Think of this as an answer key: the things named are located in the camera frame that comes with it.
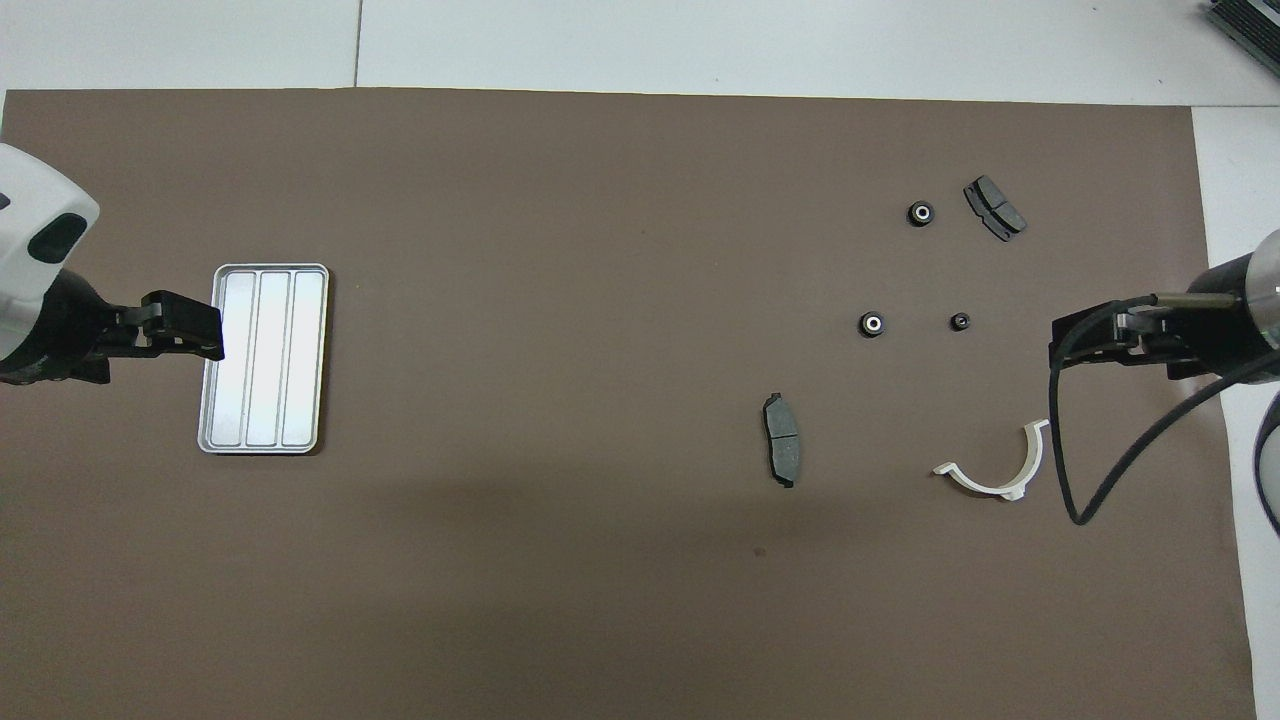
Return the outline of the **dark grey brake pad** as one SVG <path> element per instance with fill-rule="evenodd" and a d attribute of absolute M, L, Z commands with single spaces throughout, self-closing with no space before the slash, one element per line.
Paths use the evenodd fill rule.
<path fill-rule="evenodd" d="M 963 193 L 972 211 L 997 240 L 1009 242 L 1028 229 L 1024 215 L 988 176 L 975 178 Z"/>
<path fill-rule="evenodd" d="M 772 393 L 762 409 L 769 446 L 771 474 L 783 488 L 797 484 L 801 468 L 801 442 L 794 410 L 782 393 Z"/>

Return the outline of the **white curved plastic bracket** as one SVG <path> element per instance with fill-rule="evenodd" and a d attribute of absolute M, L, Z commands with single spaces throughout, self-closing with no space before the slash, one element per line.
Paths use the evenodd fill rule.
<path fill-rule="evenodd" d="M 957 462 L 942 462 L 933 468 L 931 473 L 936 477 L 948 478 L 961 489 L 975 495 L 1000 498 L 1005 502 L 1020 501 L 1027 495 L 1027 487 L 1042 468 L 1047 446 L 1046 434 L 1050 428 L 1051 423 L 1048 419 L 1030 421 L 1023 427 L 1027 446 L 1025 457 L 1012 478 L 1001 484 L 989 486 L 979 483 L 970 478 Z"/>

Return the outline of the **brown table mat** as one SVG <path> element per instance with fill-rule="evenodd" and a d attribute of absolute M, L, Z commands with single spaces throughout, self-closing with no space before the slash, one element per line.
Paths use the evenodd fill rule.
<path fill-rule="evenodd" d="M 13 91 L 3 138 L 115 304 L 332 301 L 315 454 L 204 454 L 196 357 L 0 386 L 0 720 L 1254 716 L 1216 402 L 1087 527 L 931 473 L 1007 479 L 1052 320 L 1207 268 L 1187 108 Z"/>

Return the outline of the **black ribbed device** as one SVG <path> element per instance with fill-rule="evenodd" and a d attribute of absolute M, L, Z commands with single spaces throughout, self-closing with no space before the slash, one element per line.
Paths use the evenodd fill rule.
<path fill-rule="evenodd" d="M 1280 0 L 1210 0 L 1206 14 L 1245 47 L 1280 56 Z"/>

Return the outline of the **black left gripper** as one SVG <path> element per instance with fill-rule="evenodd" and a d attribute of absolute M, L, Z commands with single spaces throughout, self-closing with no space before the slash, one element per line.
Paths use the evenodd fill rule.
<path fill-rule="evenodd" d="M 216 307 L 183 295 L 159 290 L 134 306 L 106 302 L 88 284 L 70 291 L 70 319 L 76 329 L 70 379 L 109 383 L 111 357 L 140 357 L 141 328 L 150 341 L 150 356 L 179 354 L 219 363 L 221 345 L 184 341 L 221 341 L 221 314 Z"/>

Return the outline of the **silver metal tray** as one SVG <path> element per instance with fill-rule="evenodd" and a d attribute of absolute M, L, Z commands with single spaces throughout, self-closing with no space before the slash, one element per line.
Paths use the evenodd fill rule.
<path fill-rule="evenodd" d="M 212 455 L 305 455 L 320 442 L 330 272 L 237 263 L 212 277 L 225 356 L 204 369 L 196 436 Z"/>

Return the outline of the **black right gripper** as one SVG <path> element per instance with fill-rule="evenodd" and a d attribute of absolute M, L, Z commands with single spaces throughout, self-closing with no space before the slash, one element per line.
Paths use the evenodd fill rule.
<path fill-rule="evenodd" d="M 1160 365 L 1170 380 L 1199 377 L 1199 355 L 1185 338 L 1197 314 L 1184 307 L 1087 307 L 1071 313 L 1055 320 L 1050 368 Z M 1075 338 L 1070 348 L 1068 337 Z"/>

